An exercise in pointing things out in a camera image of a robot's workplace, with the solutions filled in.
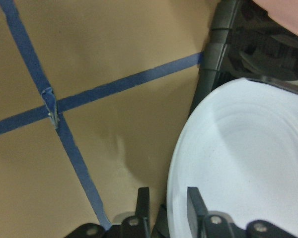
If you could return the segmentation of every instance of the screw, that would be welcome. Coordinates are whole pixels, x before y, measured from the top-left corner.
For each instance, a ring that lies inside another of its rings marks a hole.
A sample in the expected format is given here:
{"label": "screw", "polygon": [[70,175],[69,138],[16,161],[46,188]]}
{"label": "screw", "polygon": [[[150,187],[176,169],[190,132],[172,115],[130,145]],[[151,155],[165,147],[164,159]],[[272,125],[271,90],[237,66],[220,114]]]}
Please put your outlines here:
{"label": "screw", "polygon": [[222,219],[219,216],[211,216],[211,222],[213,224],[221,224]]}
{"label": "screw", "polygon": [[137,217],[132,217],[130,220],[129,220],[129,225],[130,226],[137,226],[139,224],[139,220]]}
{"label": "screw", "polygon": [[97,227],[92,227],[92,228],[89,228],[87,231],[86,231],[86,235],[88,235],[89,237],[90,236],[94,236],[96,235],[98,232],[98,228]]}
{"label": "screw", "polygon": [[267,231],[267,227],[264,226],[262,223],[255,223],[254,229],[258,232],[266,232]]}

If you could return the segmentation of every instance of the plate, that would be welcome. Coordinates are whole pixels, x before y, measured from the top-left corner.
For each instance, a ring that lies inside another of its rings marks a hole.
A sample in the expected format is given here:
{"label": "plate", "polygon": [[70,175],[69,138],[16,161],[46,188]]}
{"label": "plate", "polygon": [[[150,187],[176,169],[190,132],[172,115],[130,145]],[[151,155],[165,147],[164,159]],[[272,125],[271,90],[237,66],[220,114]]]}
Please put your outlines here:
{"label": "plate", "polygon": [[172,238],[191,236],[187,187],[209,211],[245,229],[267,220],[298,236],[298,95],[237,79],[195,109],[175,147],[168,177]]}

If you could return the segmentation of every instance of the pink object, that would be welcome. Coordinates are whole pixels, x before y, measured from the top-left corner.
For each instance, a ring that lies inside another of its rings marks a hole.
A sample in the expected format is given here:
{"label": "pink object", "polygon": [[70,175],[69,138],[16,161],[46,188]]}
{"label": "pink object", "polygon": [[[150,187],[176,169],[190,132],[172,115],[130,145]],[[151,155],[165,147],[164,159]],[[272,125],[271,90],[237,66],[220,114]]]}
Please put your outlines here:
{"label": "pink object", "polygon": [[254,0],[274,21],[298,35],[298,0]]}

